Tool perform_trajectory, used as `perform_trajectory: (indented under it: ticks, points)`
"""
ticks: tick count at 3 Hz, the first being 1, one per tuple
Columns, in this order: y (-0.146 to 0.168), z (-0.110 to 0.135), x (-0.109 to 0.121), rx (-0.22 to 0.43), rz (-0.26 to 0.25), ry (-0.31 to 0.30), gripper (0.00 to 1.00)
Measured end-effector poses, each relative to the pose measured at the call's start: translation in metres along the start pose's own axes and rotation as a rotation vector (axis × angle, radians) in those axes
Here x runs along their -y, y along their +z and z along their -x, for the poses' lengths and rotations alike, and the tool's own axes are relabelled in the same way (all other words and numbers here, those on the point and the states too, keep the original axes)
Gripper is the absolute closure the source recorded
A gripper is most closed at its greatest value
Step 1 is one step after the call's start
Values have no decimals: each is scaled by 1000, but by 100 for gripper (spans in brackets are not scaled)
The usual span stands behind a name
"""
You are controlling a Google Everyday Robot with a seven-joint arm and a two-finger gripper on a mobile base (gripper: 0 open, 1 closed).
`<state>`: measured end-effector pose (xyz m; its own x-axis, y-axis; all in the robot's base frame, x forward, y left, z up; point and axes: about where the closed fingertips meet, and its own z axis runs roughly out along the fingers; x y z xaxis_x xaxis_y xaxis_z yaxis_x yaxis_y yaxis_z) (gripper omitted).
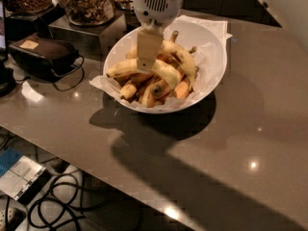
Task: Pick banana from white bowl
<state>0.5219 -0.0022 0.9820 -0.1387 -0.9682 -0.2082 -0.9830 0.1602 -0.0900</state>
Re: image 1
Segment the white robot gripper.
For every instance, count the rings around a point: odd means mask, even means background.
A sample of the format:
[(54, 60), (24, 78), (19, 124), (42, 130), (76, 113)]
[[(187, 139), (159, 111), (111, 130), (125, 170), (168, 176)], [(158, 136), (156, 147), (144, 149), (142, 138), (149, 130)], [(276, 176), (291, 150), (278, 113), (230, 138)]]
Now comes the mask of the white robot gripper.
[(139, 71), (151, 71), (163, 43), (161, 33), (178, 16), (183, 2), (184, 0), (133, 0), (134, 12), (142, 26), (137, 33)]

